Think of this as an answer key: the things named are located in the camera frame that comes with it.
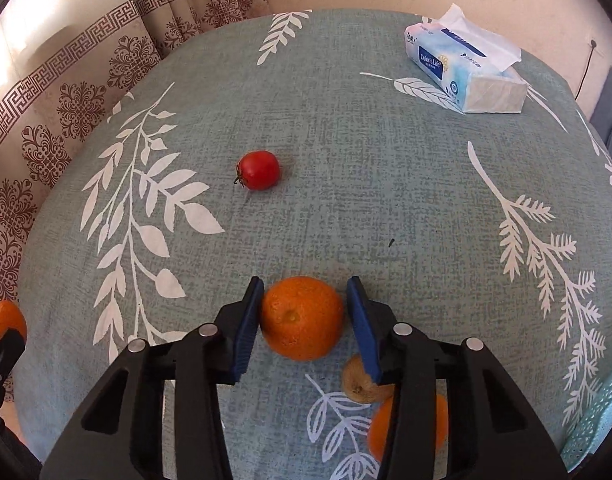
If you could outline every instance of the silver screw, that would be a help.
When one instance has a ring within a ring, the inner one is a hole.
[[[202,335],[204,337],[213,336],[218,331],[219,329],[217,328],[217,325],[215,325],[214,323],[206,323],[199,327],[199,335]]]
[[[134,354],[141,352],[146,347],[146,342],[143,339],[133,339],[128,343],[128,350]]]
[[[466,339],[466,346],[475,352],[479,352],[484,348],[484,344],[481,342],[481,339],[476,337],[469,337]]]
[[[413,328],[408,323],[397,323],[392,329],[397,335],[411,335],[413,333]]]

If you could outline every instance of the patterned curtain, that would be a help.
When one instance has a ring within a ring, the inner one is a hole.
[[[0,300],[86,137],[163,57],[268,0],[10,0],[0,16]]]

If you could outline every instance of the tomato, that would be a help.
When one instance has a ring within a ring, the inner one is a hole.
[[[279,180],[279,162],[271,152],[260,151],[246,153],[237,163],[237,178],[248,189],[262,190],[277,184]]]

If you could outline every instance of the tissue package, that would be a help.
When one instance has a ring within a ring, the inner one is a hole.
[[[518,114],[528,83],[500,71],[484,52],[441,23],[417,23],[404,33],[406,53],[463,112]]]

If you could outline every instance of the kiwi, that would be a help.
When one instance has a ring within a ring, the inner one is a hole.
[[[377,386],[371,377],[364,371],[361,356],[355,354],[343,367],[342,390],[351,400],[368,404],[370,402],[382,402],[395,393],[394,384]]]

